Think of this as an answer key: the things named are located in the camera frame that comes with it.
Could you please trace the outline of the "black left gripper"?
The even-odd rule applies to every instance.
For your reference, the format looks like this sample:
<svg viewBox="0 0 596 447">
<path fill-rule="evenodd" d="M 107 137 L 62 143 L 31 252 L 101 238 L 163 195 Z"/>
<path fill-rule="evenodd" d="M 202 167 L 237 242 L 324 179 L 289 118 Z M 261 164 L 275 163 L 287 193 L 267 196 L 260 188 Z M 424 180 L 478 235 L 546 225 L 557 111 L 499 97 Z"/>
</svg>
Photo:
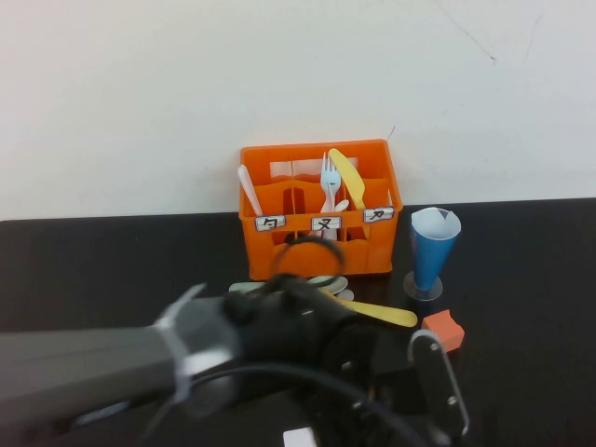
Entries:
<svg viewBox="0 0 596 447">
<path fill-rule="evenodd" d="M 365 391 L 401 417 L 428 413 L 415 369 L 408 365 L 409 333 L 349 325 L 321 351 L 318 367 Z M 407 446 L 378 416 L 322 386 L 305 385 L 297 403 L 314 431 L 317 446 Z"/>
</svg>

